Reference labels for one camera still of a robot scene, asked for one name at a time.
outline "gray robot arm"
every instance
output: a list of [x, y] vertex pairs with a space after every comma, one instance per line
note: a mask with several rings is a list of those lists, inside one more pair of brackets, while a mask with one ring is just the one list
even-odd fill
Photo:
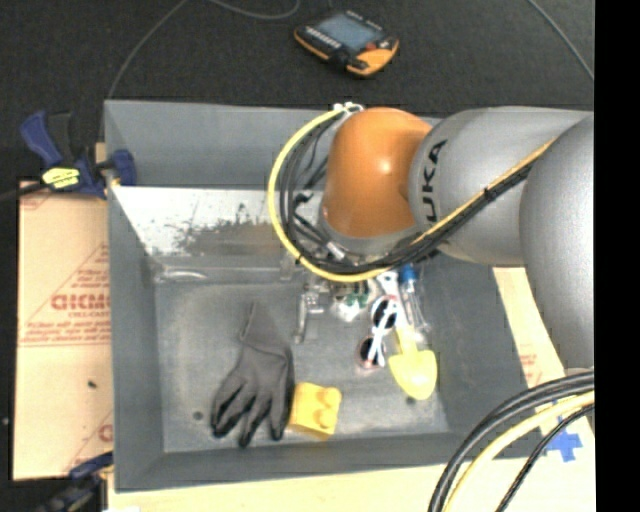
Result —
[[419, 227], [427, 230], [550, 139], [554, 143], [527, 180], [440, 249], [487, 265], [524, 265], [565, 368], [589, 368], [594, 365], [593, 113], [501, 107], [445, 119], [416, 152], [409, 201]]

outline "black glove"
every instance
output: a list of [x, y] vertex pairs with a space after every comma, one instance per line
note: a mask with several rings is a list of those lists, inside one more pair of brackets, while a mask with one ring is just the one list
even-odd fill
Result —
[[295, 382], [291, 348], [278, 336], [263, 304], [251, 305], [240, 341], [242, 352], [238, 363], [214, 398], [211, 427], [215, 437], [223, 437], [247, 413], [239, 440], [244, 448], [267, 416], [272, 439], [282, 438], [291, 412]]

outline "yellow cable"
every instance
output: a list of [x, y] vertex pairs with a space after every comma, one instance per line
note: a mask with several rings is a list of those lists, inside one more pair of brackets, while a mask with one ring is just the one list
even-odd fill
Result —
[[542, 155], [542, 153], [544, 153], [549, 146], [551, 146], [551, 144], [554, 143], [554, 141], [557, 139], [557, 137], [554, 137], [553, 139], [549, 140], [548, 142], [545, 142], [542, 146], [540, 146], [538, 149], [536, 149], [533, 153], [530, 153], [529, 155], [525, 156], [522, 160], [520, 160], [516, 165], [514, 165], [513, 167], [511, 167], [507, 172], [505, 172], [504, 174], [502, 174], [501, 176], [498, 176], [495, 180], [493, 180], [486, 189], [481, 190], [480, 192], [476, 193], [475, 195], [473, 195], [469, 200], [467, 200], [467, 202], [465, 202], [464, 204], [458, 206], [458, 208], [456, 208], [455, 210], [453, 210], [451, 213], [449, 213], [447, 216], [443, 217], [442, 219], [440, 219], [440, 221], [438, 221], [437, 223], [435, 223], [433, 226], [431, 226], [429, 228], [429, 230], [425, 231], [424, 233], [420, 234], [420, 236], [418, 236], [415, 240], [413, 240], [411, 243], [414, 244], [416, 242], [419, 242], [420, 240], [422, 240], [423, 238], [431, 235], [432, 233], [434, 233], [436, 230], [440, 229], [442, 226], [444, 226], [447, 222], [449, 222], [451, 219], [453, 219], [456, 215], [458, 215], [461, 211], [463, 211], [465, 208], [467, 208], [471, 203], [473, 203], [474, 201], [476, 201], [477, 199], [479, 199], [480, 197], [482, 197], [485, 192], [490, 192], [491, 190], [493, 190], [496, 186], [500, 185], [502, 182], [504, 182], [505, 180], [507, 180], [508, 178], [510, 178], [512, 175], [514, 175], [515, 173], [517, 173], [518, 171], [520, 171], [522, 168], [526, 167], [527, 165], [529, 165], [531, 162], [533, 162], [536, 158], [538, 158], [540, 155]]
[[291, 243], [291, 241], [289, 240], [289, 238], [285, 234], [284, 229], [282, 228], [282, 225], [280, 224], [280, 219], [278, 218], [278, 213], [277, 213], [277, 210], [276, 210], [276, 202], [275, 202], [276, 183], [277, 183], [277, 180], [278, 180], [278, 176], [280, 175], [280, 170], [282, 169], [282, 164], [284, 163], [287, 155], [291, 152], [291, 150], [295, 147], [295, 145], [298, 144], [298, 142], [305, 135], [307, 135], [311, 130], [313, 130], [316, 126], [318, 126], [321, 123], [324, 123], [325, 121], [328, 121], [329, 119], [331, 119], [331, 118], [333, 118], [333, 117], [335, 117], [337, 115], [340, 115], [340, 114], [342, 114], [342, 113], [344, 113], [346, 111], [347, 111], [347, 108], [343, 107], [341, 109], [331, 110], [329, 112], [326, 112], [326, 113], [324, 113], [324, 114], [312, 119], [306, 125], [304, 125], [302, 128], [300, 128], [287, 141], [287, 143], [284, 145], [284, 147], [282, 148], [282, 150], [278, 154], [278, 157], [276, 158], [276, 161], [273, 164], [273, 168], [271, 170], [271, 175], [269, 176], [269, 183], [267, 185], [267, 207], [269, 209], [269, 217], [271, 219], [271, 224], [273, 225], [273, 229], [275, 230], [276, 235], [280, 239], [280, 242], [282, 242], [282, 245], [284, 245], [284, 247], [287, 249], [287, 251], [289, 251], [293, 255], [293, 257], [297, 261], [299, 261], [305, 268], [307, 268], [308, 270], [310, 270], [314, 274], [317, 274], [320, 277], [323, 277], [323, 278], [328, 279], [330, 281], [338, 281], [338, 282], [341, 282], [341, 283], [357, 283], [359, 281], [365, 281], [367, 279], [372, 279], [372, 278], [376, 277], [378, 274], [388, 270], [389, 267], [370, 270], [368, 272], [361, 272], [359, 274], [345, 274], [345, 275], [334, 274], [332, 272], [327, 272], [327, 271], [325, 271], [325, 270], [323, 270], [321, 268], [316, 267], [313, 263], [311, 263], [304, 256], [302, 256], [302, 254], [300, 253], [298, 248], [295, 245], [293, 245], [293, 243]]
[[531, 432], [534, 428], [541, 426], [543, 423], [570, 411], [582, 408], [586, 405], [590, 405], [595, 401], [595, 392], [589, 391], [581, 395], [573, 396], [562, 402], [544, 409], [533, 416], [523, 420], [517, 425], [511, 427], [500, 437], [495, 439], [489, 446], [487, 446], [469, 465], [464, 472], [455, 488], [453, 489], [449, 500], [447, 501], [443, 512], [451, 512], [454, 510], [455, 504], [459, 501], [460, 491], [464, 489], [465, 485], [472, 477], [482, 471], [484, 466], [491, 461], [496, 455], [504, 450], [511, 443], [520, 439], [525, 434]]
[[[271, 219], [271, 224], [273, 225], [273, 229], [276, 232], [276, 235], [278, 236], [278, 238], [280, 239], [280, 242], [282, 243], [282, 245], [284, 245], [285, 249], [287, 249], [287, 251], [289, 251], [289, 253], [291, 253], [293, 255], [293, 257], [297, 261], [299, 261], [307, 270], [310, 270], [314, 274], [316, 274], [316, 275], [318, 275], [318, 276], [320, 276], [320, 277], [322, 277], [324, 279], [327, 279], [329, 281], [336, 281], [336, 282], [340, 282], [340, 283], [357, 283], [357, 282], [360, 282], [360, 281], [366, 281], [367, 279], [373, 279], [376, 276], [382, 274], [383, 272], [386, 272], [387, 270], [390, 270], [391, 267], [390, 266], [380, 267], [380, 268], [377, 268], [375, 270], [369, 270], [369, 271], [366, 271], [366, 272], [360, 272], [360, 273], [356, 273], [356, 274], [335, 274], [333, 272], [329, 272], [329, 271], [326, 271], [326, 270], [323, 270], [323, 269], [317, 267], [316, 265], [311, 263], [309, 260], [307, 260], [304, 256], [302, 256], [302, 254], [300, 253], [298, 248], [287, 237], [286, 233], [284, 232], [284, 229], [282, 228], [282, 224], [280, 224], [280, 219], [278, 218], [278, 213], [277, 213], [277, 209], [276, 209], [276, 201], [275, 201], [275, 198], [276, 198], [276, 184], [277, 184], [277, 181], [278, 181], [278, 176], [280, 175], [280, 171], [282, 169], [282, 165], [284, 164], [284, 161], [287, 158], [287, 155], [293, 150], [293, 148], [296, 146], [296, 144], [298, 144], [298, 142], [300, 142], [300, 140], [305, 135], [307, 135], [311, 130], [313, 130], [316, 126], [318, 126], [319, 124], [321, 124], [321, 123], [323, 123], [325, 121], [328, 121], [329, 119], [331, 119], [331, 118], [333, 118], [335, 116], [338, 116], [338, 115], [341, 115], [344, 112], [347, 112], [348, 108], [349, 108], [348, 106], [344, 106], [342, 108], [331, 110], [329, 112], [326, 112], [324, 114], [319, 115], [318, 117], [312, 119], [307, 124], [305, 124], [302, 128], [300, 128], [287, 141], [287, 143], [284, 145], [284, 147], [282, 148], [282, 150], [278, 154], [278, 157], [276, 158], [276, 161], [274, 162], [273, 167], [271, 169], [271, 174], [269, 176], [269, 183], [268, 183], [268, 186], [267, 186], [267, 207], [269, 209], [269, 217]], [[500, 183], [502, 183], [503, 181], [508, 179], [510, 176], [512, 176], [513, 174], [515, 174], [519, 170], [521, 170], [523, 167], [529, 165], [533, 160], [535, 160], [542, 153], [544, 153], [547, 150], [547, 148], [555, 141], [555, 139], [556, 138], [554, 137], [553, 139], [551, 139], [550, 141], [546, 142], [545, 144], [540, 146], [538, 149], [536, 149], [533, 153], [527, 155], [525, 158], [520, 160], [520, 162], [518, 162], [516, 165], [511, 167], [507, 172], [505, 172], [504, 174], [502, 174], [501, 176], [496, 178], [494, 181], [492, 181], [486, 187], [486, 189], [481, 190], [480, 192], [475, 194], [473, 197], [471, 197], [471, 199], [469, 199], [463, 205], [459, 206], [454, 211], [449, 213], [446, 217], [441, 219], [438, 223], [436, 223], [433, 226], [431, 226], [431, 228], [429, 230], [427, 230], [424, 233], [420, 234], [417, 238], [415, 238], [411, 242], [410, 245], [413, 245], [413, 244], [423, 240], [425, 237], [427, 237], [427, 236], [431, 235], [432, 233], [434, 233], [437, 229], [440, 229], [444, 224], [446, 224], [453, 217], [458, 215], [458, 213], [460, 213], [462, 210], [467, 208], [473, 201], [477, 200], [479, 197], [484, 195], [486, 191], [491, 191], [494, 187], [496, 187], [497, 185], [499, 185]]]

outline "yellow scoop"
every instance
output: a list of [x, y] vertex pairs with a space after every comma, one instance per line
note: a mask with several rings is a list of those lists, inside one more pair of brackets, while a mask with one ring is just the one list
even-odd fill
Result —
[[399, 354], [389, 358], [391, 374], [412, 398], [426, 400], [438, 378], [438, 363], [433, 350], [418, 350], [415, 330], [411, 325], [396, 326]]

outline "orange device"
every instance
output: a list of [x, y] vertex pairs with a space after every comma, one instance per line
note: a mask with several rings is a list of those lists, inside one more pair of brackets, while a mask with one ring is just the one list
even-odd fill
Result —
[[398, 38], [353, 11], [333, 12], [293, 32], [311, 53], [359, 76], [380, 71], [398, 51]]

